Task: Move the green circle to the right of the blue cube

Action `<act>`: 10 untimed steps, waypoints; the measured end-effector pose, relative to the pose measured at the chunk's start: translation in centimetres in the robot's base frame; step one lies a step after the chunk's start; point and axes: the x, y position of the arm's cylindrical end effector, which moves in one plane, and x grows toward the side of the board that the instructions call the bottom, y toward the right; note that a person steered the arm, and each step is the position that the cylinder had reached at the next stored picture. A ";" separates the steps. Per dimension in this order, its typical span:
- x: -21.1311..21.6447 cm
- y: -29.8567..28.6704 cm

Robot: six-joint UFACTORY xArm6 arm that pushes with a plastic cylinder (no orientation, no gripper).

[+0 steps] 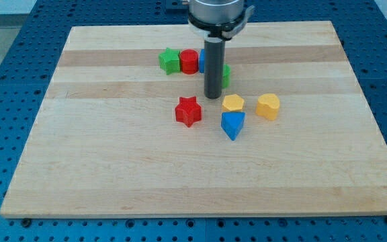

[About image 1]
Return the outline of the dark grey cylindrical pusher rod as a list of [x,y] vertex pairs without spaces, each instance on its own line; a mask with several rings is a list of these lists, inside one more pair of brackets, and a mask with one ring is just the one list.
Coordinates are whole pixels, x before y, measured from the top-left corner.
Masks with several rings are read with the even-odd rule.
[[217,99],[222,93],[225,42],[204,42],[204,95]]

